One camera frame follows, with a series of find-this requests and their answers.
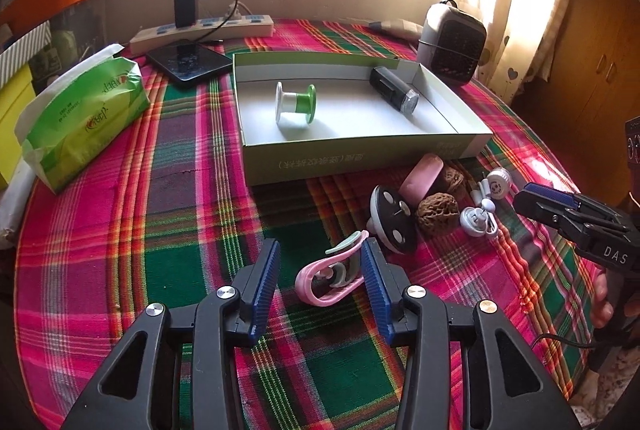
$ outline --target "green tissue package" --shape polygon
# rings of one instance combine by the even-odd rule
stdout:
[[[149,105],[138,64],[113,57],[122,49],[113,44],[71,68],[18,118],[22,157],[55,193]]]

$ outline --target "pink eraser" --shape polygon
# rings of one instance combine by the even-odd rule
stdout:
[[[429,188],[436,181],[438,174],[442,170],[444,163],[435,154],[425,154],[414,169],[409,172],[402,186],[400,187],[400,195],[406,199],[409,206],[414,209],[418,207]]]

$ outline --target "red and green tablecloth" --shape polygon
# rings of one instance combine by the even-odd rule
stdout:
[[[280,20],[272,38],[225,41],[219,51],[305,50],[414,57],[360,26]],[[190,91],[140,59],[151,106],[59,196],[38,182],[24,219],[15,280],[18,355],[34,410],[57,429],[101,360],[151,301],[199,302],[253,261],[261,242],[282,245],[267,333],[238,350],[250,429],[392,427],[405,349],[378,336],[363,287],[325,309],[301,303],[294,278],[369,217],[375,185],[398,186],[389,168],[247,188],[231,76]],[[540,139],[479,84],[459,96],[494,131],[477,159],[453,162],[470,179],[503,166],[527,181],[574,187]],[[413,283],[448,301],[492,298],[527,341],[542,331],[585,340],[592,264],[555,232],[497,206],[499,237],[458,229],[411,256],[388,256]],[[537,353],[566,396],[583,370],[580,351],[542,342]],[[460,428],[462,369],[452,349],[452,424]],[[183,365],[181,415],[189,425]]]

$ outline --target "blue gripper pad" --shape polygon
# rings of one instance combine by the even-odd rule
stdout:
[[[240,292],[239,312],[226,327],[236,334],[237,346],[252,347],[264,334],[279,273],[280,244],[267,239],[255,264],[236,274],[232,286]]]
[[[574,210],[578,207],[573,194],[556,190],[555,188],[551,188],[550,186],[544,186],[538,183],[527,183],[526,185],[524,185],[524,190],[541,195],[542,197],[546,197],[551,201],[562,203],[563,205]]]
[[[387,264],[373,237],[360,248],[360,267],[378,333],[391,347],[408,345],[409,338],[415,334],[417,319],[404,309],[402,292],[410,285],[404,271]]]

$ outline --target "wooden cabinet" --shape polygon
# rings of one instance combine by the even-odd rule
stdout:
[[[640,115],[640,2],[570,0],[548,83],[527,84],[514,109],[581,191],[620,203],[624,124]]]

